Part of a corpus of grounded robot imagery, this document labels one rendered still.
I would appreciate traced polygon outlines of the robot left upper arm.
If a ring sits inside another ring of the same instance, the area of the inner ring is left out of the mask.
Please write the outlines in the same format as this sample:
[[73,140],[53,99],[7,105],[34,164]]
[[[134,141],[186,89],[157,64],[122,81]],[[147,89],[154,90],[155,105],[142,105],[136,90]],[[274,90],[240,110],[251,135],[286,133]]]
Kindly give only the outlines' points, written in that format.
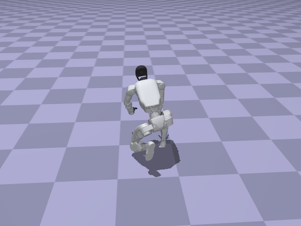
[[135,85],[129,85],[125,94],[124,105],[126,107],[132,106],[132,96],[135,94]]

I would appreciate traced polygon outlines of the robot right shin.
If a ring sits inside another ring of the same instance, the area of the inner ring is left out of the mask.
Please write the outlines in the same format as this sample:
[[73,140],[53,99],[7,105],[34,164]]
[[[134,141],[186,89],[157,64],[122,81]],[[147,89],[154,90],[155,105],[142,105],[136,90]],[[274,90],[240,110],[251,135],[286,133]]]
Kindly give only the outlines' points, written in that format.
[[166,128],[164,128],[164,129],[161,130],[161,135],[162,135],[161,140],[164,139],[164,141],[166,141],[167,131],[168,131],[168,126]]

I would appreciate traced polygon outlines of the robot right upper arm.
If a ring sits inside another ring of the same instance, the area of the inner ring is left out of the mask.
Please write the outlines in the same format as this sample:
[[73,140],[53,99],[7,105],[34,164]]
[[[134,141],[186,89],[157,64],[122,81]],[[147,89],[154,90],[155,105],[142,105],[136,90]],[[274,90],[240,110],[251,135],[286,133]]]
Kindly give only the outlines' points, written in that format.
[[165,91],[165,84],[161,80],[157,80],[160,96],[161,96],[161,101],[160,105],[164,102],[164,91]]

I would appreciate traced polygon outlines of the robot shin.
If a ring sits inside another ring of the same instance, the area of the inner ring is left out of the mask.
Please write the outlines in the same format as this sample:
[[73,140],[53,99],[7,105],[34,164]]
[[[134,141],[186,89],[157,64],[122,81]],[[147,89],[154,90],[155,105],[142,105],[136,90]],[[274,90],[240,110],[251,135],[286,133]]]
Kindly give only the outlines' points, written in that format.
[[130,143],[130,149],[134,151],[134,153],[145,151],[146,147],[147,147],[147,143],[144,142]]
[[166,141],[167,131],[168,131],[168,126],[166,128],[164,128],[164,129],[161,130],[161,135],[162,135],[161,140],[164,139],[164,141]]

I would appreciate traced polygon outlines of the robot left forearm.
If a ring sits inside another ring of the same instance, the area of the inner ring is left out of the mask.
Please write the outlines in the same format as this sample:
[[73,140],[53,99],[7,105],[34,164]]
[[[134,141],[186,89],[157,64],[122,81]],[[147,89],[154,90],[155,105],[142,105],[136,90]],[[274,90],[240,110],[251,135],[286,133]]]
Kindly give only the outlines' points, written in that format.
[[130,115],[134,114],[134,110],[133,110],[133,107],[126,107],[125,108],[128,110],[128,112],[130,113]]

